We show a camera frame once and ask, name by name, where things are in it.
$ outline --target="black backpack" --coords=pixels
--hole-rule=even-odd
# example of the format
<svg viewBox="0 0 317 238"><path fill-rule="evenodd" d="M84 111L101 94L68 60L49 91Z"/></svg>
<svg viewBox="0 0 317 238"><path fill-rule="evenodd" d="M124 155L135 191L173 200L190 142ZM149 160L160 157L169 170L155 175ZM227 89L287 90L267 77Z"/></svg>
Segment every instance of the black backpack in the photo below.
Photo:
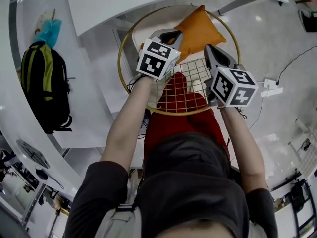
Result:
<svg viewBox="0 0 317 238"><path fill-rule="evenodd" d="M21 86L45 133L72 131L68 128L72 117L69 115L66 65L45 42L35 42L24 52Z"/></svg>

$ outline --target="gray t-shirt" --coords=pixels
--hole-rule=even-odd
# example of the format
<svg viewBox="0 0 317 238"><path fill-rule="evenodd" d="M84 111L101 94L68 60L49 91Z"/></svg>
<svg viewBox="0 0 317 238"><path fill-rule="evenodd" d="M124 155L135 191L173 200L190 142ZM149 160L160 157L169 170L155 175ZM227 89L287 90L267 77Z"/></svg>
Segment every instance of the gray t-shirt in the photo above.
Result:
<svg viewBox="0 0 317 238"><path fill-rule="evenodd" d="M158 144L144 160L144 182L135 199L142 237L194 220L220 222L238 238L248 236L251 220L268 237L278 237L270 192L257 189L245 195L229 179L229 163L222 146L196 132ZM91 164L72 204L65 237L93 237L105 213L124 203L127 180L117 163Z"/></svg>

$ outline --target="orange pillow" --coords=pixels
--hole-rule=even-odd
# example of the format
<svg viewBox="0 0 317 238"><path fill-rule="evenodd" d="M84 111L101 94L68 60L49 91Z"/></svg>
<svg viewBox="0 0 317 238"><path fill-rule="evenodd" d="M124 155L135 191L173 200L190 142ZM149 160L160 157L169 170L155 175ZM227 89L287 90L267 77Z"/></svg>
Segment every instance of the orange pillow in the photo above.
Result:
<svg viewBox="0 0 317 238"><path fill-rule="evenodd" d="M177 63L186 59L190 54L204 50L206 44L218 45L221 42L227 42L205 12L204 5L192 12L175 29L184 34L180 47L182 54Z"/></svg>

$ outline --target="sleeve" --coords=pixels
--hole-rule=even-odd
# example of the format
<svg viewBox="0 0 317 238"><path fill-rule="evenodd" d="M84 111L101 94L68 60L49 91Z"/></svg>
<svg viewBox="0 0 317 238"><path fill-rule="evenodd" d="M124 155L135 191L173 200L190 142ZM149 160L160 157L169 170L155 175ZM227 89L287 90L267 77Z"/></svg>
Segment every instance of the sleeve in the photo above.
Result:
<svg viewBox="0 0 317 238"><path fill-rule="evenodd" d="M120 164L91 164L70 209L65 237L94 237L106 212L124 203L128 173Z"/></svg>
<svg viewBox="0 0 317 238"><path fill-rule="evenodd" d="M277 238L274 201L267 189L259 188L246 195L250 221L260 225L270 238Z"/></svg>

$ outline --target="wire basket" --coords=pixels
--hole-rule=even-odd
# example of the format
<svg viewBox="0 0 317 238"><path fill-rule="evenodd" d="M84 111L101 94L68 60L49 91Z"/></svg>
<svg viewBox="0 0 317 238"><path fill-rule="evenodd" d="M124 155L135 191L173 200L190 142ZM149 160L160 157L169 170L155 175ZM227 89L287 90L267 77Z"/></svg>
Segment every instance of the wire basket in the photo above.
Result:
<svg viewBox="0 0 317 238"><path fill-rule="evenodd" d="M138 20L129 29L121 43L118 54L118 73L122 85L128 93L130 91L123 79L121 72L121 53L123 51L124 44L127 41L129 35L132 34L133 29L144 18L161 9L155 10ZM240 64L239 46L230 28L219 17L208 11L206 11L206 13L217 19L228 30L236 46L238 64ZM174 69L166 76L166 78L153 83L147 109L151 110L152 112L170 116L187 116L203 112L210 108L207 104L208 102L205 93L206 85L204 83L204 81L209 78L211 78L211 74L206 67L204 58L179 64L174 67Z"/></svg>

